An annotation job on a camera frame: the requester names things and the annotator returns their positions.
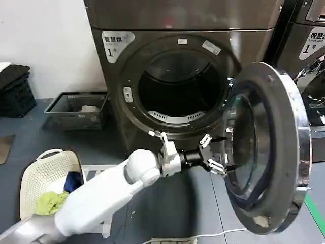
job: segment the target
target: front-loading machine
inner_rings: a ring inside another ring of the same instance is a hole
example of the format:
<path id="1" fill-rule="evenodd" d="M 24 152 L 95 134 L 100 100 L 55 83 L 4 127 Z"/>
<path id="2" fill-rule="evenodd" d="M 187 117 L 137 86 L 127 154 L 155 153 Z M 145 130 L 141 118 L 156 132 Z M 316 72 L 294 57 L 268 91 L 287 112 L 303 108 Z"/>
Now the front-loading machine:
<path id="1" fill-rule="evenodd" d="M 265 61 L 284 69 L 304 100 L 313 162 L 325 161 L 325 1 L 286 0 Z"/>
<path id="2" fill-rule="evenodd" d="M 126 151 L 158 151 L 149 131 L 166 132 L 183 149 L 217 134 L 233 79 L 263 59 L 282 3 L 88 1 Z"/>
<path id="3" fill-rule="evenodd" d="M 87 10 L 128 152 L 218 138 L 238 219 L 255 234 L 286 229 L 308 189 L 310 129 L 299 91 L 263 62 L 283 1 L 106 1 Z"/>

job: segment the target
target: green floor stripe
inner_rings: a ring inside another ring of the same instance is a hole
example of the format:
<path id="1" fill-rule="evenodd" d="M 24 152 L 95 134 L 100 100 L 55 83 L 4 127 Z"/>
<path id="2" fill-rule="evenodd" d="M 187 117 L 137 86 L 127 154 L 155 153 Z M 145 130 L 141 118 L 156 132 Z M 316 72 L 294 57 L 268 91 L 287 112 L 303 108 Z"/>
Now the green floor stripe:
<path id="1" fill-rule="evenodd" d="M 320 212 L 318 211 L 316 205 L 311 200 L 309 195 L 305 197 L 305 204 L 309 209 L 311 215 L 313 216 L 316 224 L 318 225 L 319 229 L 321 230 L 323 236 L 325 237 L 325 220 L 321 217 Z"/>

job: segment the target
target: gray bin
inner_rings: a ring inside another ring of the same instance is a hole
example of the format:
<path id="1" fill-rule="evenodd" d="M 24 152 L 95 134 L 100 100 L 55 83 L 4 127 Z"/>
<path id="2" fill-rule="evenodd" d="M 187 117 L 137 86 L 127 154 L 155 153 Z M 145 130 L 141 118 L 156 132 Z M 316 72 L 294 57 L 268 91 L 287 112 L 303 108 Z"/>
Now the gray bin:
<path id="1" fill-rule="evenodd" d="M 63 130 L 101 130 L 108 118 L 107 92 L 61 93 L 45 109 L 51 127 Z M 95 106 L 96 112 L 82 112 L 82 106 Z"/>

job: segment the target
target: blue cloth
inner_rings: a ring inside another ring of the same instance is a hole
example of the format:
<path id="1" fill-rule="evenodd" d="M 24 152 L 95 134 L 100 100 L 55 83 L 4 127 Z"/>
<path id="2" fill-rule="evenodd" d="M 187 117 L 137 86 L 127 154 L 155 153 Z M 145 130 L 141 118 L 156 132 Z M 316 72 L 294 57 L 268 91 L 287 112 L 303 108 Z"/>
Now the blue cloth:
<path id="1" fill-rule="evenodd" d="M 66 182 L 64 183 L 64 191 L 65 192 L 73 192 L 75 189 L 82 185 L 82 177 L 81 173 L 70 171 L 68 172 Z"/>

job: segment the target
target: white cable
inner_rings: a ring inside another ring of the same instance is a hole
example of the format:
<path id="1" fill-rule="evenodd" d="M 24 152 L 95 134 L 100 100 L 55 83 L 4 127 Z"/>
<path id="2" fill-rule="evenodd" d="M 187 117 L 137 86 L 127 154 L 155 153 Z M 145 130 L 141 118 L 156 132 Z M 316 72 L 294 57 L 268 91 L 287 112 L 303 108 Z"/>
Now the white cable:
<path id="1" fill-rule="evenodd" d="M 224 232 L 221 232 L 219 234 L 202 234 L 202 235 L 195 235 L 195 236 L 192 236 L 192 237 L 189 237 L 189 238 L 174 238 L 174 239 L 153 239 L 153 240 L 149 240 L 149 241 L 146 241 L 142 244 L 149 244 L 149 243 L 152 243 L 152 242 L 158 242 L 158 241 L 189 241 L 189 240 L 192 240 L 192 239 L 195 239 L 195 238 L 200 238 L 200 237 L 216 237 L 216 236 L 220 236 L 220 235 L 223 235 L 223 234 L 227 234 L 229 232 L 236 232 L 236 231 L 244 231 L 244 230 L 247 230 L 246 228 L 242 228 L 242 229 L 234 229 L 234 230 L 226 230 Z"/>

